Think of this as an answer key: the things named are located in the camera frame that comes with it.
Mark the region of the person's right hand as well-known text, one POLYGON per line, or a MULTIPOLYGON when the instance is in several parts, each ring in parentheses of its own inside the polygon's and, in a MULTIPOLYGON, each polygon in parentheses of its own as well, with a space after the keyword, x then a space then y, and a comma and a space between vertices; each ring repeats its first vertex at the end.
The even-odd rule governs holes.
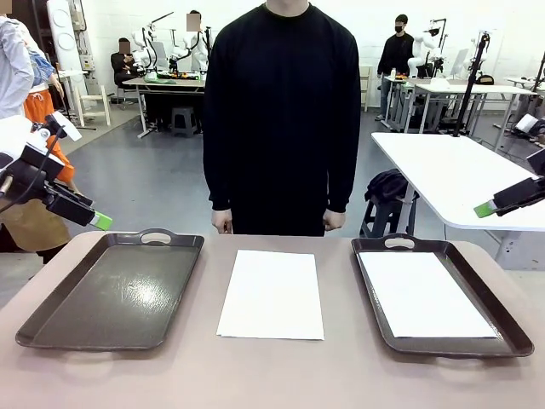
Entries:
POLYGON ((219 234, 232 234, 231 210, 213 210, 211 222, 219 234))

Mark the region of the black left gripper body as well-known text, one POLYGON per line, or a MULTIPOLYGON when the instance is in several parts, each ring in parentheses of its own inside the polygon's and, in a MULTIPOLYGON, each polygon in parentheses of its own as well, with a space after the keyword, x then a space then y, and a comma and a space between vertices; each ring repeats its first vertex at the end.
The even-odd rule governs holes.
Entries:
POLYGON ((58 194, 55 179, 64 164, 54 155, 45 156, 25 147, 20 158, 1 171, 1 198, 8 201, 51 201, 58 194))

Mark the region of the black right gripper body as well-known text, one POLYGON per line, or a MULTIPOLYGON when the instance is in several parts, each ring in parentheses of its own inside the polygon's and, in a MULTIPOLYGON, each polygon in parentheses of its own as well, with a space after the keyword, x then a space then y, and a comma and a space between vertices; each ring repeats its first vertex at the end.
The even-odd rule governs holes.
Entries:
POLYGON ((544 199, 544 176, 545 176, 545 149, 541 149, 538 152, 533 153, 532 155, 526 158, 528 164, 532 168, 533 172, 538 176, 535 179, 536 182, 536 191, 537 198, 540 200, 544 199))

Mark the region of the person's left hand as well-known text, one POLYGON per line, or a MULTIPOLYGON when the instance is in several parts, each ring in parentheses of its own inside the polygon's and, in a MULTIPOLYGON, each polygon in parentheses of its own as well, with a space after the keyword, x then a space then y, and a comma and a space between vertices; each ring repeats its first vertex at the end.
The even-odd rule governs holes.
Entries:
POLYGON ((332 210, 326 210, 323 215, 324 231, 330 232, 340 229, 346 222, 346 214, 334 212, 332 210))

